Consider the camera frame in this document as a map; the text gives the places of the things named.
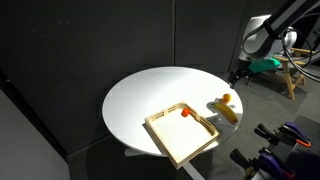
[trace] white tabletop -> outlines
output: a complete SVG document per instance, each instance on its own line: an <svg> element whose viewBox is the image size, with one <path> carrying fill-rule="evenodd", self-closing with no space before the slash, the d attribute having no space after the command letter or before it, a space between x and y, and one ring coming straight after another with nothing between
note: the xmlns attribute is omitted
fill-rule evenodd
<svg viewBox="0 0 320 180"><path fill-rule="evenodd" d="M208 104L229 93L239 122L231 125ZM102 107L110 132L128 147L146 154L161 154L143 124L145 117L184 101L219 130L220 138L206 147L210 150L229 138L242 119L242 103L229 84L204 71L185 67L160 67L132 74L117 83L107 94Z"/></svg>

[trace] green part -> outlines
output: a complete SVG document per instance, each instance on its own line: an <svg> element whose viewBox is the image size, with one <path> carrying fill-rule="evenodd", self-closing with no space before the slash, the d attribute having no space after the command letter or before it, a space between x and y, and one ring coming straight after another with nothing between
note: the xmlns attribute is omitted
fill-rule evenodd
<svg viewBox="0 0 320 180"><path fill-rule="evenodd" d="M275 58L270 59L259 59L251 62L249 69L253 73L263 72L266 70L274 69L280 65L280 62Z"/></svg>

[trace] gray floor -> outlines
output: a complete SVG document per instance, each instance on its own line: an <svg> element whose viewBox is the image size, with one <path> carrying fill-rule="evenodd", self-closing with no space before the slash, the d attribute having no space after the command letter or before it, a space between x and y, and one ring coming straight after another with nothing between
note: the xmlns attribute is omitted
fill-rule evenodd
<svg viewBox="0 0 320 180"><path fill-rule="evenodd" d="M319 66L309 69L320 74ZM320 122L320 83L307 79L307 86L295 89L296 101L287 98L286 85L267 75L259 75L248 86L240 80L235 87L244 107L242 123L234 135L217 148L198 155L191 161L205 179L242 179L244 170L234 163L229 154L238 148L247 158L258 157L258 150L267 147L266 140L253 130L263 123L268 129L277 129L286 121L304 116ZM125 150L112 136L69 156L72 180L122 179L191 179L183 168L175 170L167 158L153 156L125 157Z"/></svg>

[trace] wooden tray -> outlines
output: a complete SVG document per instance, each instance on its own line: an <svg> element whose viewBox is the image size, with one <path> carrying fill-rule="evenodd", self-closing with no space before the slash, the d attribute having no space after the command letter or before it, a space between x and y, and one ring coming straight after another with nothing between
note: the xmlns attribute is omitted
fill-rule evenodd
<svg viewBox="0 0 320 180"><path fill-rule="evenodd" d="M190 115L183 117L182 109ZM179 169L219 136L208 120L181 102L145 118L150 136L157 140L172 164Z"/></svg>

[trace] table leg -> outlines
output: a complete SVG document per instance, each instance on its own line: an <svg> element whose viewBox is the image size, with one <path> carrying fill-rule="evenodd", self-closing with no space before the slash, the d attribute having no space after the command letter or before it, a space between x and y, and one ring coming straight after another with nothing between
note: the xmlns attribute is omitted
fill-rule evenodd
<svg viewBox="0 0 320 180"><path fill-rule="evenodd" d="M205 180L201 174L190 164L190 162L187 162L185 165L182 166L187 173L191 176L193 180Z"/></svg>
<svg viewBox="0 0 320 180"><path fill-rule="evenodd" d="M126 151L124 151L124 155L125 156L139 156L139 155L144 155L145 153L134 150L134 149L126 149Z"/></svg>

